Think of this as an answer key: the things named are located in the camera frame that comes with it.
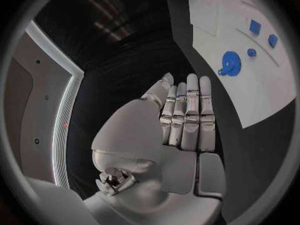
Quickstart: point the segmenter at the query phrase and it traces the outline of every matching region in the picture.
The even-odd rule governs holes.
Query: blue cube
[[[274,34],[271,34],[269,36],[269,38],[267,39],[267,41],[269,42],[269,44],[272,48],[275,48],[277,40],[278,40],[278,37]]]
[[[261,30],[261,24],[255,20],[251,19],[249,30],[256,35],[259,35],[260,30]]]

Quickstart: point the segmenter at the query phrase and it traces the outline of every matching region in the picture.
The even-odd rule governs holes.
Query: small blue piece
[[[277,38],[277,36],[274,35],[274,34],[271,34],[271,35],[269,36],[269,38],[267,39],[267,41],[269,42],[269,44],[270,44],[270,46],[271,46],[272,48],[275,48],[276,43],[277,43],[277,40],[278,40],[278,38]]]
[[[261,30],[261,24],[255,20],[251,19],[249,30],[256,35],[259,35],[260,30]]]
[[[253,48],[249,48],[248,51],[247,51],[247,54],[249,57],[255,57],[256,56],[256,50],[253,49]]]
[[[222,58],[222,68],[218,71],[220,76],[236,76],[241,71],[241,59],[234,51],[227,51]]]

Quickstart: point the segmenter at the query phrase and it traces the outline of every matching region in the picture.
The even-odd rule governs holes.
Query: blue object
[[[253,49],[253,48],[249,48],[248,51],[247,51],[247,54],[249,57],[255,57],[256,56],[256,50]]]
[[[261,30],[261,24],[255,20],[251,19],[249,30],[256,35],[259,35],[260,30]]]
[[[241,59],[234,51],[227,51],[222,58],[222,68],[218,71],[220,76],[236,76],[241,71]]]
[[[272,48],[275,48],[276,43],[277,43],[277,40],[278,40],[278,38],[277,38],[277,36],[274,35],[274,34],[271,34],[271,35],[269,36],[269,38],[267,39],[267,41],[269,42],[269,44],[270,44],[270,46],[271,46]]]

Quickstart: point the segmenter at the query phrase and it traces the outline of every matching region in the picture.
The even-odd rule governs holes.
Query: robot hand
[[[173,83],[167,73],[118,109],[94,138],[92,159],[101,172],[96,183],[104,194],[115,195],[136,181],[177,194],[192,189],[197,152],[215,149],[211,82],[190,74],[187,84]],[[174,176],[180,181],[174,183]]]

